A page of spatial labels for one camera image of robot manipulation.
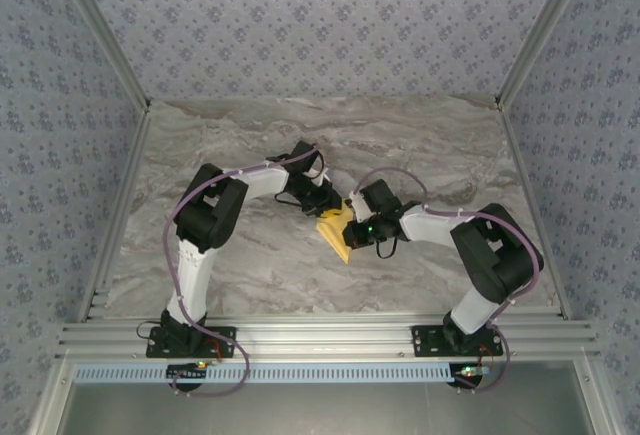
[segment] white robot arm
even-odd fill
[[[478,332],[500,306],[533,276],[533,261],[524,245],[498,224],[479,217],[434,215],[419,202],[402,205],[383,180],[349,194],[348,204],[355,220],[347,224],[343,236],[352,249],[395,239],[394,246],[397,240],[426,241],[458,250],[472,287],[443,321],[444,336],[457,352],[476,343]],[[501,205],[492,203],[480,212],[522,232]],[[542,256],[532,247],[542,269]]]
[[[311,145],[299,142],[290,155],[274,157],[271,161],[294,158],[311,149]],[[322,160],[319,170],[313,168],[317,156]],[[227,171],[210,164],[203,165],[185,193]],[[206,293],[213,264],[218,251],[233,232],[242,204],[253,198],[286,192],[298,200],[307,215],[339,209],[342,200],[332,188],[326,171],[324,159],[317,152],[316,156],[290,165],[231,176],[185,206],[175,220],[180,239],[178,277],[182,301],[193,320],[204,320],[206,316]],[[216,199],[215,206],[207,203],[205,196]],[[188,324],[178,305],[175,290],[166,312],[173,321]]]

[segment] gray marble tabletop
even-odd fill
[[[162,254],[167,216],[203,163],[243,167],[319,143],[336,189],[346,196],[370,169],[407,168],[434,208],[503,204],[540,246],[498,113],[448,96],[156,102],[131,213],[113,274],[107,316],[158,317],[172,292]],[[420,189],[384,175],[403,201]],[[174,260],[177,240],[171,239]],[[210,314],[448,311],[471,286],[457,251],[403,243],[390,260],[374,247],[345,264],[315,219],[272,198],[245,203],[218,256]],[[522,305],[557,304],[543,271]]]

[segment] blue floral wallpaper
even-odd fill
[[[0,5],[0,433],[77,316],[137,114],[72,0]]]
[[[498,91],[544,0],[97,0],[152,98]]]
[[[575,315],[640,433],[640,0],[572,0],[510,109]]]

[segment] yellow object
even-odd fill
[[[342,232],[347,228],[347,223],[353,220],[353,212],[342,201],[342,210],[327,210],[316,222],[316,229],[322,234],[329,245],[333,247],[344,263],[349,263],[351,247],[344,244]]]

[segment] purple cable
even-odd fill
[[[511,223],[498,218],[494,215],[488,214],[488,213],[483,213],[483,212],[473,212],[473,211],[447,211],[447,210],[434,210],[432,208],[429,208],[426,204],[426,200],[427,200],[427,196],[429,195],[429,191],[427,190],[427,187],[424,183],[422,183],[422,180],[420,180],[417,176],[415,176],[413,173],[411,173],[408,170],[405,170],[404,168],[400,168],[400,167],[380,167],[380,168],[376,168],[375,170],[371,170],[369,173],[367,173],[362,180],[360,180],[360,182],[358,183],[358,185],[356,186],[356,189],[354,190],[354,193],[358,193],[358,191],[360,190],[360,187],[362,187],[363,183],[374,173],[378,173],[378,172],[384,172],[384,171],[392,171],[392,172],[400,172],[400,173],[404,173],[405,175],[411,177],[413,180],[415,180],[418,185],[420,185],[420,188],[422,189],[422,192],[424,193],[424,203],[422,205],[422,209],[431,214],[431,215],[438,215],[441,217],[475,217],[475,218],[482,218],[484,220],[488,220],[490,222],[493,222],[497,225],[500,225],[501,227],[506,228],[508,231],[510,231],[514,237],[516,237],[520,243],[522,243],[522,245],[524,246],[525,250],[527,251],[527,253],[529,254],[529,256],[531,257],[531,262],[533,264],[533,277],[531,278],[531,282],[529,282],[527,284],[527,286],[525,286],[524,288],[522,288],[521,290],[519,290],[518,292],[514,293],[510,299],[507,299],[500,307],[498,307],[498,309],[493,312],[493,314],[491,315],[491,317],[489,317],[489,320],[486,323],[486,327],[487,328],[491,328],[492,330],[495,330],[496,333],[498,333],[498,335],[500,336],[500,338],[502,339],[502,343],[504,344],[504,349],[505,349],[505,354],[506,354],[506,363],[505,363],[505,368],[502,371],[502,373],[500,374],[500,376],[488,387],[484,387],[484,388],[475,388],[475,386],[473,386],[471,383],[469,383],[467,380],[461,379],[461,381],[465,382],[467,385],[470,385],[473,387],[473,390],[475,392],[478,393],[484,393],[487,392],[489,390],[492,390],[493,388],[497,387],[498,385],[500,385],[502,383],[502,381],[504,380],[505,375],[507,374],[507,372],[509,371],[509,362],[511,361],[511,353],[509,352],[509,344],[507,343],[507,339],[504,337],[504,335],[502,334],[502,332],[498,329],[497,326],[493,325],[493,321],[496,319],[496,317],[498,317],[502,312],[504,312],[507,307],[510,305],[512,300],[515,300],[518,297],[521,297],[522,295],[525,295],[526,293],[530,292],[531,290],[533,290],[533,288],[537,285],[538,280],[540,279],[540,264],[538,263],[538,257],[536,256],[536,252],[533,248],[533,245],[531,244],[531,242],[529,242],[529,240],[527,239],[527,237],[525,237],[525,235],[518,230],[515,226],[513,226]]]
[[[240,175],[242,173],[259,172],[260,170],[264,170],[269,167],[280,167],[282,165],[288,165],[290,163],[303,160],[309,157],[310,155],[313,155],[317,151],[318,149],[314,147],[312,150],[309,150],[307,153],[303,153],[300,156],[290,158],[288,160],[282,160],[280,162],[263,162],[260,165],[254,165],[253,167],[242,168],[238,170],[231,170],[230,172],[225,172],[222,175],[213,177],[211,180],[207,180],[206,182],[196,187],[193,191],[189,192],[182,200],[180,200],[180,203],[176,205],[176,208],[174,208],[171,214],[169,215],[169,218],[167,219],[167,223],[164,225],[164,230],[162,231],[162,245],[164,247],[164,256],[167,259],[167,266],[169,267],[169,272],[171,273],[171,279],[173,280],[173,286],[175,287],[175,290],[176,290],[176,296],[178,298],[178,306],[180,307],[180,311],[182,312],[182,315],[184,316],[185,320],[189,322],[189,325],[195,328],[196,330],[198,330],[199,332],[202,332],[205,335],[209,335],[210,337],[213,337],[217,340],[220,340],[222,342],[225,342],[227,344],[230,344],[236,347],[244,357],[245,367],[246,367],[244,371],[244,375],[242,376],[242,379],[236,385],[234,385],[228,390],[224,390],[222,392],[216,392],[216,393],[182,392],[177,388],[177,385],[176,385],[177,377],[176,377],[174,378],[172,383],[173,389],[176,390],[176,395],[188,394],[187,396],[189,397],[199,397],[199,398],[217,398],[217,397],[224,397],[226,395],[231,395],[232,393],[235,393],[238,390],[240,390],[242,386],[245,384],[245,382],[247,381],[247,378],[249,377],[249,371],[251,370],[251,363],[249,362],[249,354],[245,351],[244,348],[242,348],[242,346],[238,342],[236,342],[232,338],[225,337],[223,335],[220,335],[217,332],[212,332],[211,330],[208,330],[207,328],[201,325],[198,325],[198,323],[195,320],[193,320],[187,313],[187,309],[185,308],[184,303],[182,302],[182,290],[180,289],[180,279],[178,278],[178,273],[176,272],[176,268],[173,266],[173,261],[171,260],[171,251],[169,250],[169,230],[171,229],[171,224],[173,223],[175,218],[178,216],[178,213],[180,213],[180,210],[182,210],[184,206],[191,201],[192,198],[194,198],[196,195],[198,195],[200,192],[207,189],[211,185],[218,183],[220,180],[224,180],[225,178],[233,177],[235,175]]]

